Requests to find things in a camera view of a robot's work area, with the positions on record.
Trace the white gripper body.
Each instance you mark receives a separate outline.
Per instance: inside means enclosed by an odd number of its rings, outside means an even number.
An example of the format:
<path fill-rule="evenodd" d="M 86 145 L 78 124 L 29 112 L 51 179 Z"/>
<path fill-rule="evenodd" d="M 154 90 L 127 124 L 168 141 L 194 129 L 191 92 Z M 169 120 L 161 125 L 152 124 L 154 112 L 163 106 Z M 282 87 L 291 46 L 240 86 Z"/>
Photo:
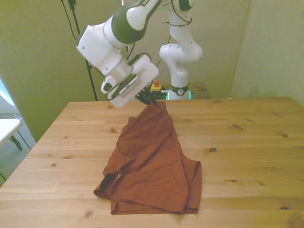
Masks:
<path fill-rule="evenodd" d="M 109 101 L 116 107 L 125 106 L 139 92 L 144 92 L 146 85 L 159 74 L 158 68 L 143 55 L 134 65 L 130 66 L 121 59 L 109 73 Z"/>

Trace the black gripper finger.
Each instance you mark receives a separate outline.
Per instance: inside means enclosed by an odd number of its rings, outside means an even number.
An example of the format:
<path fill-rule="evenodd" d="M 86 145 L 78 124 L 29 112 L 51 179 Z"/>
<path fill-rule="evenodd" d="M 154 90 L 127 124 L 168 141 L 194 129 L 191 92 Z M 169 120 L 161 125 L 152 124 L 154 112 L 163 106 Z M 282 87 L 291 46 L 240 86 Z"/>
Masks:
<path fill-rule="evenodd" d="M 144 94 L 148 97 L 149 101 L 152 102 L 155 106 L 158 106 L 157 101 L 153 97 L 151 91 L 148 88 L 144 89 Z"/>
<path fill-rule="evenodd" d="M 146 96 L 144 92 L 139 92 L 136 95 L 136 99 L 139 100 L 140 102 L 142 102 L 143 104 L 146 104 L 146 105 L 150 104 L 149 97 Z"/>

